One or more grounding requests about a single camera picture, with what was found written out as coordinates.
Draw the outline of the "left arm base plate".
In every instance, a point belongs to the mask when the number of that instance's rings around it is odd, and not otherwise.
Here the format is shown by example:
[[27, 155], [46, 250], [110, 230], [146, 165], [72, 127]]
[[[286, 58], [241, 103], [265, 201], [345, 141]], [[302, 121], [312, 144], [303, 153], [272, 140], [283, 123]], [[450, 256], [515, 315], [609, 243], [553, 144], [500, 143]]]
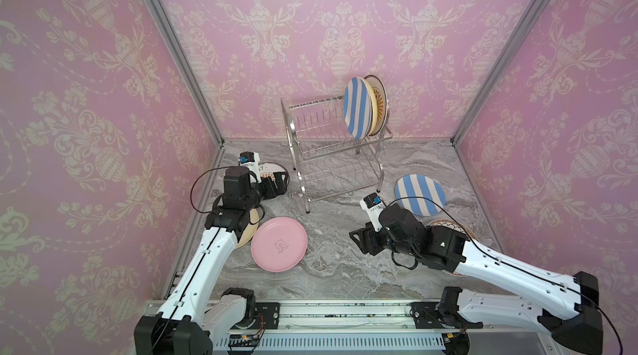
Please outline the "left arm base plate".
[[281, 304], [279, 302], [257, 302], [249, 305], [244, 318], [234, 325], [237, 329], [278, 329]]

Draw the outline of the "pink plate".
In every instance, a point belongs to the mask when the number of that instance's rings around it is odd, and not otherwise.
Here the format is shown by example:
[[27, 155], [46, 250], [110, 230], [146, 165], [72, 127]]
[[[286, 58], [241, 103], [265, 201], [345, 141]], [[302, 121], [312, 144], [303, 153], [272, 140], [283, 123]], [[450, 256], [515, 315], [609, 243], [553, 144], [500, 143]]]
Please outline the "pink plate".
[[307, 251], [307, 232], [290, 217], [275, 217], [258, 228], [251, 240], [251, 255], [262, 269], [279, 273], [295, 267]]

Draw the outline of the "blue striped plate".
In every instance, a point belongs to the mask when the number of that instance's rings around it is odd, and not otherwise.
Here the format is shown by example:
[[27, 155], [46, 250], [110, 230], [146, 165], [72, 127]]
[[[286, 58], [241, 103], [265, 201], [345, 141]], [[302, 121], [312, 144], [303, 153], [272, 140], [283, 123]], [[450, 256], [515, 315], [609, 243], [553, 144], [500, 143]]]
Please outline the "blue striped plate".
[[421, 174], [405, 175], [395, 184], [395, 198], [405, 209], [419, 217], [433, 217], [446, 205], [443, 187]]
[[363, 139], [371, 124], [370, 98], [361, 77], [352, 78], [343, 98], [344, 122], [355, 140]]

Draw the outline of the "blue striped plate back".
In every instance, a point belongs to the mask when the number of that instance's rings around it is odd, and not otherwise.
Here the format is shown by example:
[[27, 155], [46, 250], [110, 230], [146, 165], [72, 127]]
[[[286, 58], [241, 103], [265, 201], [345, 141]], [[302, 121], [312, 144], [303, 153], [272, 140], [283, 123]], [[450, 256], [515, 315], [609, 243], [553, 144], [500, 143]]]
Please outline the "blue striped plate back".
[[443, 187], [421, 174], [405, 175], [395, 184], [395, 198], [405, 209], [419, 217], [433, 217], [446, 205]]

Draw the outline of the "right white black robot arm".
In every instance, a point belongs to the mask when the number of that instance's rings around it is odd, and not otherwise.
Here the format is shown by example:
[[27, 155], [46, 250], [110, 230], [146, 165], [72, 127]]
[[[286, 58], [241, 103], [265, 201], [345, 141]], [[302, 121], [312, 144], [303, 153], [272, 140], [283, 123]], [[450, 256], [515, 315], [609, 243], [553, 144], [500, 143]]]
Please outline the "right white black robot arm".
[[408, 255], [410, 269], [423, 265], [483, 280], [506, 295], [482, 295], [459, 287], [445, 288], [437, 318], [459, 329], [487, 323], [529, 328], [582, 354], [603, 351], [602, 314], [596, 276], [554, 273], [503, 255], [468, 236], [462, 227], [424, 225], [398, 204], [365, 207], [370, 221], [349, 236], [364, 255], [388, 250]]

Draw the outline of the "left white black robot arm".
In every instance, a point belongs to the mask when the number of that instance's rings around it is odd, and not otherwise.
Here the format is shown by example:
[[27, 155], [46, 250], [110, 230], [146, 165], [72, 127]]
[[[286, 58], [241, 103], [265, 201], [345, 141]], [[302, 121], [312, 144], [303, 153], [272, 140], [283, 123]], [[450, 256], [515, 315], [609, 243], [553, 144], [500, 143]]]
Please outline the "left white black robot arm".
[[208, 302], [226, 261], [252, 226], [251, 213], [262, 201], [285, 194], [290, 177], [287, 170], [262, 174], [257, 162], [224, 170], [224, 191], [205, 212], [198, 250], [183, 277], [157, 313], [141, 317], [135, 327], [138, 354], [211, 354], [233, 328], [257, 332], [231, 345], [230, 354], [259, 346], [267, 324], [253, 290], [229, 288], [216, 305]]

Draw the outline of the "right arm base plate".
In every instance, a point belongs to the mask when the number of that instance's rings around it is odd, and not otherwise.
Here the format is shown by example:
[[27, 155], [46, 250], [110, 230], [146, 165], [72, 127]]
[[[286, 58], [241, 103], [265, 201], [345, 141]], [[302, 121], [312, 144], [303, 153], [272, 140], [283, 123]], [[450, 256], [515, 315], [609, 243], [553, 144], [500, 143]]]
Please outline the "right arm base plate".
[[443, 316], [438, 310], [438, 303], [419, 301], [410, 304], [410, 317], [416, 329], [447, 328]]

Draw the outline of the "scale pattern plate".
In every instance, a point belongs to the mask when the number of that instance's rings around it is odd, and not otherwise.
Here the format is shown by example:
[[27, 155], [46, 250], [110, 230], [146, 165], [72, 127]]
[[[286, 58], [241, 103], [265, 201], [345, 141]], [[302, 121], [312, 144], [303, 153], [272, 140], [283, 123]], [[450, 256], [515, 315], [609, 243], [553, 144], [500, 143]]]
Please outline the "scale pattern plate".
[[426, 265], [448, 275], [463, 276], [457, 269], [467, 260], [464, 250], [471, 239], [475, 236], [466, 232], [462, 225], [448, 220], [430, 222], [425, 227]]

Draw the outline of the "yellow bear plate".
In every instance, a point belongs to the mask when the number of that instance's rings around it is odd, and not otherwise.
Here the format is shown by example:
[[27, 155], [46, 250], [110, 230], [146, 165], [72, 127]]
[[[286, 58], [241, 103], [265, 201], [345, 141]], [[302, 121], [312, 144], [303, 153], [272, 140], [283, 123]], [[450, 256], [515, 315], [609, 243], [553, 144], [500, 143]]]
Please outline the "yellow bear plate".
[[375, 91], [374, 91], [374, 87], [370, 84], [370, 82], [368, 81], [367, 78], [363, 79], [365, 85], [366, 85], [366, 89], [367, 89], [367, 94], [369, 95], [370, 98], [370, 110], [371, 110], [371, 124], [370, 127], [368, 129], [367, 132], [367, 136], [371, 136], [372, 135], [372, 131], [374, 130], [377, 122], [378, 122], [378, 108], [377, 108], [377, 101], [376, 101], [376, 95], [375, 95]]

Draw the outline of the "blue striped plate front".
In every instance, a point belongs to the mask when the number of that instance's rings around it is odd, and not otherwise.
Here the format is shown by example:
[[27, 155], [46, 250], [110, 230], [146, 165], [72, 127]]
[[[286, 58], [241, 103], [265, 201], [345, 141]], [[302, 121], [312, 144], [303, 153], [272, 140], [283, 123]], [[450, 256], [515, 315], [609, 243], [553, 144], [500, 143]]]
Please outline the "blue striped plate front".
[[370, 98], [361, 77], [352, 78], [343, 98], [344, 122], [355, 140], [363, 139], [371, 124]]

